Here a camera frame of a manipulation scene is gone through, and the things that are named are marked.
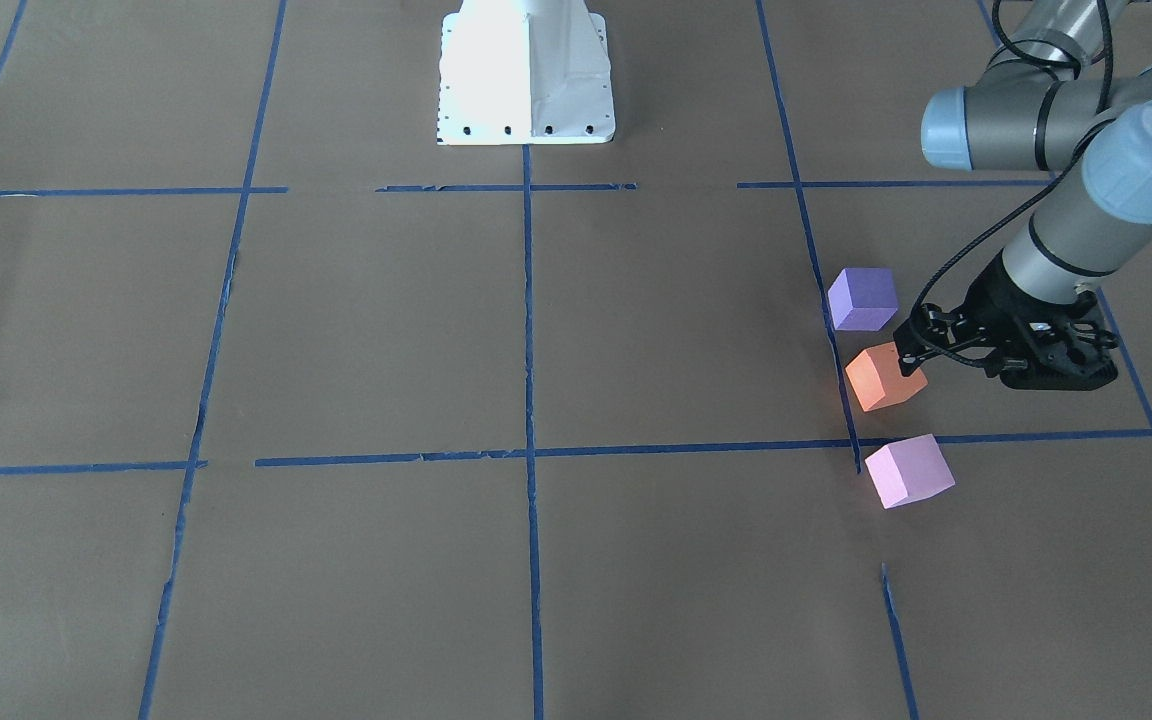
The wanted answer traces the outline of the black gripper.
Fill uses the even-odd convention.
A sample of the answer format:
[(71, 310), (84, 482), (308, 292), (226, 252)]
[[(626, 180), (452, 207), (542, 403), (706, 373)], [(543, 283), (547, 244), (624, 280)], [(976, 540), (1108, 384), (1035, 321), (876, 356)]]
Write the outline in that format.
[[(914, 306), (893, 342), (905, 378), (934, 357), (983, 367), (1011, 389), (1092, 391), (1119, 377), (1119, 338), (1096, 293), (1079, 291), (1071, 304), (1034, 300), (1011, 281), (1001, 256), (975, 278), (956, 310)], [(988, 354), (973, 359), (967, 348)]]

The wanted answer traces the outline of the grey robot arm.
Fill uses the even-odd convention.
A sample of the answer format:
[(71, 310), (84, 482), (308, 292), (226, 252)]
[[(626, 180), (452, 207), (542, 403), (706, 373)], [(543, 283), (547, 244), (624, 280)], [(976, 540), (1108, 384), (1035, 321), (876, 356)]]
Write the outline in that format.
[(914, 301), (893, 333), (899, 370), (947, 357), (1011, 389), (1115, 381), (1120, 338), (1097, 290), (1152, 241), (1152, 65), (1116, 79), (1121, 1), (1037, 1), (972, 86), (929, 100), (933, 167), (1052, 174), (1011, 211), (1023, 228), (952, 310)]

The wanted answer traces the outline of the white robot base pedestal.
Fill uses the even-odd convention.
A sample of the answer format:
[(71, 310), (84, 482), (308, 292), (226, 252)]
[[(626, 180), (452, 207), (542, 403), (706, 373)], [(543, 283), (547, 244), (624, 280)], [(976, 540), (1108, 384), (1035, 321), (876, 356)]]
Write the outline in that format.
[(440, 41), (439, 145), (616, 137), (608, 28), (584, 1), (463, 1)]

